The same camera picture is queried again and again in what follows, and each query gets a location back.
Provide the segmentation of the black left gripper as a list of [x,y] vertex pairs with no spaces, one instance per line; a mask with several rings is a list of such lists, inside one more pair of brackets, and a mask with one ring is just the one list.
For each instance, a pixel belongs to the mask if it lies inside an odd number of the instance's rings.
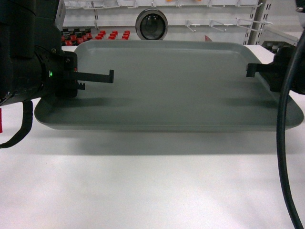
[[85,89],[84,83],[78,80],[98,83],[113,83],[114,70],[109,74],[77,72],[77,54],[60,51],[52,53],[40,46],[35,47],[35,55],[41,64],[41,85],[38,89],[40,97],[53,94],[59,98],[74,98],[79,90]]

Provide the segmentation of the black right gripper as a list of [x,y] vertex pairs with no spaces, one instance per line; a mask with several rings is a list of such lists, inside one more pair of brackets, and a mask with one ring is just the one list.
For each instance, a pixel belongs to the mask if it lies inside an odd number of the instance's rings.
[[[270,91],[280,92],[293,51],[294,49],[291,47],[282,47],[270,64],[249,63],[246,68],[246,77],[254,78],[255,73],[259,72],[268,83]],[[298,94],[305,93],[305,52],[302,52],[301,62],[297,67],[291,90]]]

